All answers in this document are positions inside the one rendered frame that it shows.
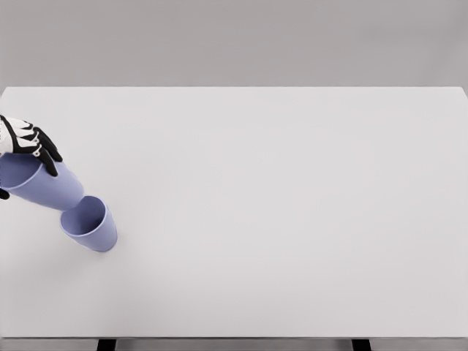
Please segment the lavender plastic cup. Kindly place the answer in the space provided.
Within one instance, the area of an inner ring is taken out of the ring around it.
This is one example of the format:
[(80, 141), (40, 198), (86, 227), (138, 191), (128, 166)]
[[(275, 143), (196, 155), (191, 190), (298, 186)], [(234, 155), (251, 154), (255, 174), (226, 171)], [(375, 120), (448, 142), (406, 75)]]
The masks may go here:
[(0, 188), (29, 202), (68, 211), (83, 199), (84, 188), (63, 162), (54, 165), (56, 177), (31, 154), (4, 154), (0, 156)]
[(87, 195), (60, 215), (61, 229), (73, 240), (95, 252), (111, 250), (118, 240), (110, 209), (99, 197)]

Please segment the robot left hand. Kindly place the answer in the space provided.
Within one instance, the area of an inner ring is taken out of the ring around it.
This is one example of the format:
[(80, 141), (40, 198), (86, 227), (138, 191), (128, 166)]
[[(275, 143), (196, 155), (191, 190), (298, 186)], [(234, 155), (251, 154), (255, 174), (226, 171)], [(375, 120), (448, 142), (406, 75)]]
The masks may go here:
[(31, 154), (56, 177), (56, 162), (63, 162), (55, 143), (34, 124), (0, 114), (0, 156), (4, 154)]

